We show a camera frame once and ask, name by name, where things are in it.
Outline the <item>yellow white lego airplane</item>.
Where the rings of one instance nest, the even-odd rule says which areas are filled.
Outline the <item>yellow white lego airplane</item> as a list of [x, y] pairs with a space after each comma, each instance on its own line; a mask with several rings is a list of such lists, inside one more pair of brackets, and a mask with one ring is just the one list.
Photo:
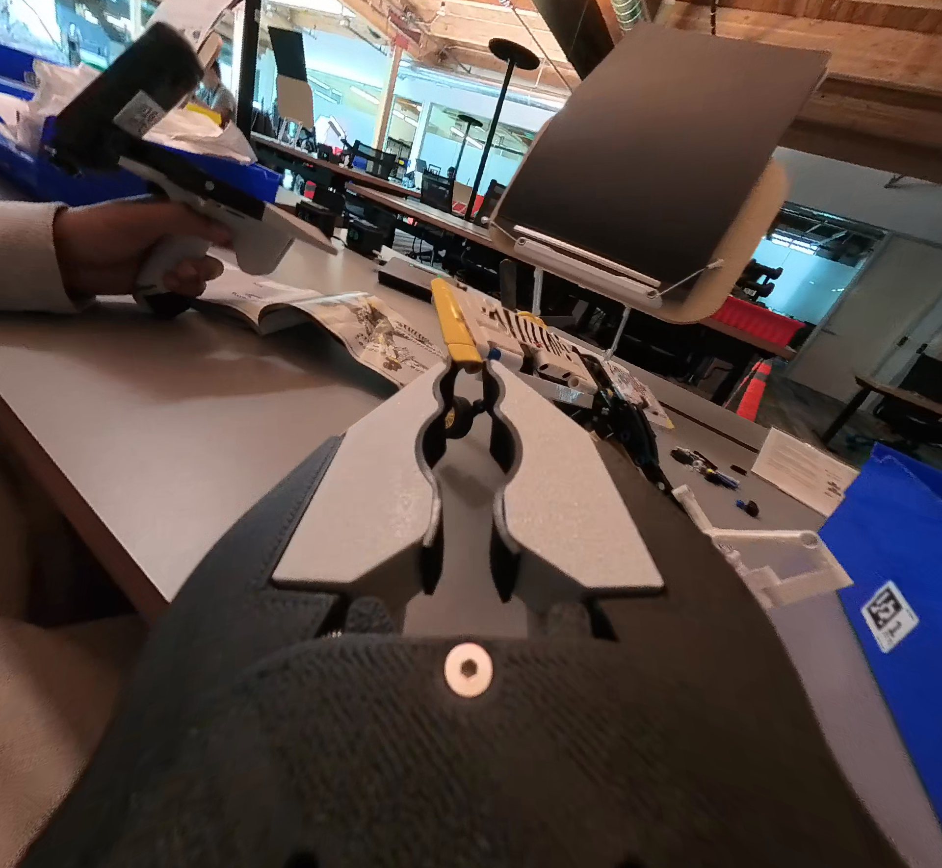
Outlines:
[[[655, 432], [674, 425], [651, 388], [617, 361], [582, 351], [531, 313], [463, 285], [436, 277], [430, 295], [451, 358], [467, 367], [474, 360], [501, 364], [561, 405], [592, 436], [620, 445], [648, 481], [709, 538], [766, 610], [851, 585], [852, 578], [816, 532], [720, 528], [691, 488], [672, 487], [660, 465]], [[741, 547], [762, 542], [806, 552], [812, 568], [781, 578], [770, 566], [747, 567]]]

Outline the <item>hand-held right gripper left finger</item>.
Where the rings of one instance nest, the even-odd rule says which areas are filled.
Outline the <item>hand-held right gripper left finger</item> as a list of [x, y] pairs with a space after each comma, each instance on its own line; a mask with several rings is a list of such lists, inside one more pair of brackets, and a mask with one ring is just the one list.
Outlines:
[[458, 367], [440, 363], [349, 427], [272, 574], [286, 589], [430, 595], [443, 570], [433, 473]]

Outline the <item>blue plastic bin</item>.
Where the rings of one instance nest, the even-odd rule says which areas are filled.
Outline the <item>blue plastic bin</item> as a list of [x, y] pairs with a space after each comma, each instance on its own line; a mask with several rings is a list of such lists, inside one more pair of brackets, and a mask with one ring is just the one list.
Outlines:
[[876, 444], [820, 537], [839, 593], [937, 816], [941, 807], [941, 474]]
[[[45, 155], [30, 153], [16, 142], [12, 125], [18, 109], [12, 101], [29, 102], [34, 97], [34, 65], [38, 60], [28, 51], [1, 45], [2, 124], [6, 126], [1, 136], [2, 176], [33, 201], [80, 206], [143, 195], [146, 183], [132, 173], [87, 171], [74, 177], [53, 165]], [[173, 151], [260, 201], [276, 201], [281, 176], [269, 168], [178, 148]]]

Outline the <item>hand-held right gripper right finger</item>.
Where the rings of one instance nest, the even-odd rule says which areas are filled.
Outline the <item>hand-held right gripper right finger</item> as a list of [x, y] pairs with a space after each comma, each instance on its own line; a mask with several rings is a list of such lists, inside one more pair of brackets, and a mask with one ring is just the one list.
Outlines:
[[664, 580], [590, 434], [512, 371], [481, 371], [493, 501], [490, 570], [506, 603], [652, 595]]

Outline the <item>lego instruction booklet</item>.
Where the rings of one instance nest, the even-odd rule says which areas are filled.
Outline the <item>lego instruction booklet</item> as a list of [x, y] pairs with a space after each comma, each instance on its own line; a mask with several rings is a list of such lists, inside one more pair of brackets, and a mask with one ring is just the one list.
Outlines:
[[315, 325], [359, 365], [399, 389], [445, 361], [428, 336], [381, 298], [363, 291], [324, 295], [226, 269], [193, 301], [193, 308], [241, 323], [263, 336]]

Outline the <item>orange traffic cone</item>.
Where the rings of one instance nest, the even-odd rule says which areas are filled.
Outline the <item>orange traffic cone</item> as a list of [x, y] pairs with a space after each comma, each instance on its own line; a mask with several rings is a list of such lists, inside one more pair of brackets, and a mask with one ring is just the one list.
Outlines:
[[761, 359], [751, 368], [741, 383], [736, 403], [736, 415], [755, 422], [772, 371], [772, 361]]

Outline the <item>red storage bin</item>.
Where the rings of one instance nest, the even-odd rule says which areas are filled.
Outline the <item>red storage bin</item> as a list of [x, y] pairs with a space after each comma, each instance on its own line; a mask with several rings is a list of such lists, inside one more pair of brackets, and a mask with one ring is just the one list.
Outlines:
[[806, 326], [805, 322], [733, 296], [727, 297], [710, 319], [781, 347], [790, 346], [795, 335]]

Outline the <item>cluster of small lego pieces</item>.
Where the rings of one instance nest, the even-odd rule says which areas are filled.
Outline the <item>cluster of small lego pieces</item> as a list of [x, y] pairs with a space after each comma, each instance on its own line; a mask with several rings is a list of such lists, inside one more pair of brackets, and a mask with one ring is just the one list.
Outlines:
[[[670, 456], [677, 463], [700, 474], [703, 480], [711, 485], [717, 485], [729, 490], [740, 489], [739, 479], [724, 473], [716, 464], [698, 451], [677, 446], [670, 450]], [[736, 507], [753, 519], [759, 518], [759, 506], [754, 500], [737, 498]]]

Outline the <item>black tablet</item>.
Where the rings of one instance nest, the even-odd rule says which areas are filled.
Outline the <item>black tablet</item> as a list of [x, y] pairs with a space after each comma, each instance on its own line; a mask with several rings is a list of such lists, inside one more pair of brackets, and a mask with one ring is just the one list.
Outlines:
[[534, 138], [493, 225], [662, 289], [685, 280], [706, 267], [829, 60], [635, 26]]

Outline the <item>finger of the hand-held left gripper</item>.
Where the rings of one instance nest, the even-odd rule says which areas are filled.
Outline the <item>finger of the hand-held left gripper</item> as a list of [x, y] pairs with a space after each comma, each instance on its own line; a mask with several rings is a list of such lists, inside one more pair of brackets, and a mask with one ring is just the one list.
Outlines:
[[238, 267], [253, 276], [273, 273], [295, 241], [330, 255], [337, 250], [333, 239], [311, 223], [275, 204], [262, 205], [260, 217], [226, 205], [212, 205], [212, 216], [229, 226]]

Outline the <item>printed paper sheet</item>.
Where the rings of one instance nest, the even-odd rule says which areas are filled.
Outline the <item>printed paper sheet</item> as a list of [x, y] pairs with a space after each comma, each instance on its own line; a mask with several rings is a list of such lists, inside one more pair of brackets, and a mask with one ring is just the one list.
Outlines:
[[859, 474], [853, 466], [774, 427], [750, 472], [824, 516], [835, 511]]

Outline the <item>black flat power box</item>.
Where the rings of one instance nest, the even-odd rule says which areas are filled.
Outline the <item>black flat power box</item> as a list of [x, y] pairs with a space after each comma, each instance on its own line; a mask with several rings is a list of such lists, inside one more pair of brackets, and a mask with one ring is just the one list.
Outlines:
[[435, 279], [442, 279], [460, 290], [468, 289], [454, 277], [409, 258], [392, 257], [378, 265], [378, 282], [381, 285], [427, 303], [432, 302], [431, 284]]

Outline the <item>black portable power station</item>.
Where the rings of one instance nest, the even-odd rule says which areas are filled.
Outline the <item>black portable power station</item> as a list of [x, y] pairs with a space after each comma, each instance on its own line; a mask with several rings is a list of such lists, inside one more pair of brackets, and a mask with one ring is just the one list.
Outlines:
[[346, 215], [344, 224], [345, 245], [349, 250], [369, 259], [376, 259], [384, 247], [393, 247], [396, 228], [394, 216], [383, 216], [371, 221], [355, 215]]
[[316, 227], [326, 238], [334, 237], [337, 226], [342, 221], [342, 213], [306, 199], [296, 203], [294, 213], [300, 220]]

